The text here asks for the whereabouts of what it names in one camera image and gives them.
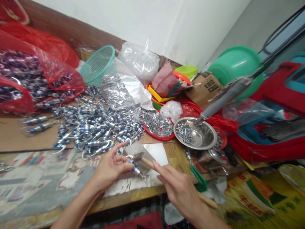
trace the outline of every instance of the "yellow plastic container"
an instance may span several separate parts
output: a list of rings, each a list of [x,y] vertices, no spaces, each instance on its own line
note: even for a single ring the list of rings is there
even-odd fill
[[[198,72],[198,68],[191,65],[184,65],[179,68],[176,68],[175,71],[180,72],[185,75],[187,78],[191,78],[194,74]]]
[[[158,102],[165,102],[165,101],[169,101],[169,100],[173,100],[174,98],[176,98],[176,96],[170,97],[170,98],[162,98],[160,97],[155,90],[151,87],[151,85],[148,87],[148,91],[155,97],[155,99]]]

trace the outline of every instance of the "white wall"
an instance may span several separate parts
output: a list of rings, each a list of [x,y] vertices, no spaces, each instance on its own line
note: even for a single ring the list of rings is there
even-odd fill
[[[305,0],[252,0],[209,61],[236,45],[259,52],[269,35],[304,4]]]
[[[250,1],[183,1],[163,55],[182,65],[201,69]]]
[[[183,0],[34,1],[162,55]]]
[[[149,38],[151,51],[201,68],[251,0],[33,1],[136,44]]]

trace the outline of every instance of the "wire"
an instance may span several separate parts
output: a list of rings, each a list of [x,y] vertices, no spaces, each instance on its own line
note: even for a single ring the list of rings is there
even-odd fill
[[[262,74],[270,65],[274,62],[274,60],[281,55],[289,46],[291,46],[294,42],[296,42],[299,38],[305,35],[305,24],[302,25],[294,34],[292,34],[280,47],[278,47],[269,57],[267,57],[261,63],[261,68],[255,72],[251,77],[255,79],[260,74]]]
[[[270,55],[271,52],[269,52],[266,47],[275,39],[277,36],[283,32],[303,11],[305,10],[305,5],[302,6],[297,12],[295,12],[293,15],[291,15],[285,22],[283,22],[279,27],[274,30],[274,32],[267,38],[265,41],[262,50],[259,51],[264,51],[266,54]]]

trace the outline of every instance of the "finger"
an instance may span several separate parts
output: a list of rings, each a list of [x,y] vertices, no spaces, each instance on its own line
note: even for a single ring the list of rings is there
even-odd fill
[[[163,185],[164,185],[164,187],[166,189],[168,198],[170,200],[172,200],[172,198],[175,197],[175,193],[174,193],[173,187],[164,179],[164,177],[158,175],[157,178],[163,183]]]
[[[129,162],[130,161],[130,158],[127,158],[123,155],[115,155],[114,156],[114,160],[117,161],[117,162]]]
[[[167,171],[169,171],[176,178],[180,178],[184,174],[184,173],[179,172],[178,170],[176,170],[174,167],[172,167],[170,165],[165,165],[165,166],[163,166],[163,168],[166,169]]]
[[[119,150],[119,148],[121,148],[127,144],[128,144],[128,142],[122,142],[122,143],[114,145],[114,147],[111,150],[109,150],[106,155],[113,157],[116,154],[116,152]]]
[[[161,167],[161,165],[156,162],[153,161],[153,166],[155,167],[156,171],[158,173],[160,173],[160,175],[171,185],[174,186],[174,183],[176,181],[176,178],[168,171],[166,170],[164,167]]]
[[[119,173],[121,174],[121,173],[132,170],[134,168],[134,164],[127,162],[127,163],[118,165],[117,168],[118,168]]]

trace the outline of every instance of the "hand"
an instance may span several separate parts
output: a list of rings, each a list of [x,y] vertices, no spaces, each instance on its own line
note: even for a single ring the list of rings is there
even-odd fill
[[[94,185],[96,192],[105,191],[119,178],[120,174],[133,169],[134,164],[125,163],[130,161],[129,158],[123,155],[116,155],[118,149],[125,145],[127,145],[127,142],[115,145],[100,160],[95,173],[90,178],[90,183]]]
[[[192,224],[202,217],[208,206],[203,203],[197,194],[188,175],[180,173],[170,165],[161,167],[156,161],[153,165],[160,176],[157,178],[164,184],[171,203],[181,215]]]

